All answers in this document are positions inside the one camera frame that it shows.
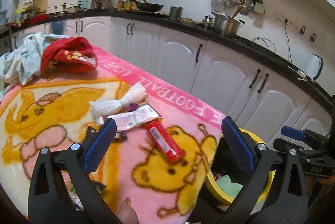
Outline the operator thumb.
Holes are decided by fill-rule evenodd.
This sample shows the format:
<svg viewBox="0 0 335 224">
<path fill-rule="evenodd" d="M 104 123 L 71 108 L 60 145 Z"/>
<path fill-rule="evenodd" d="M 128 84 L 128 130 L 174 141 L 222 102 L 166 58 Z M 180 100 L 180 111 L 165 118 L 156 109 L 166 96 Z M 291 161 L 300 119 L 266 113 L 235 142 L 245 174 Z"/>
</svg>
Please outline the operator thumb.
<svg viewBox="0 0 335 224">
<path fill-rule="evenodd" d="M 138 216 L 132 207 L 132 202 L 129 197 L 121 203 L 116 216 L 120 219 L 123 224 L 138 224 Z"/>
</svg>

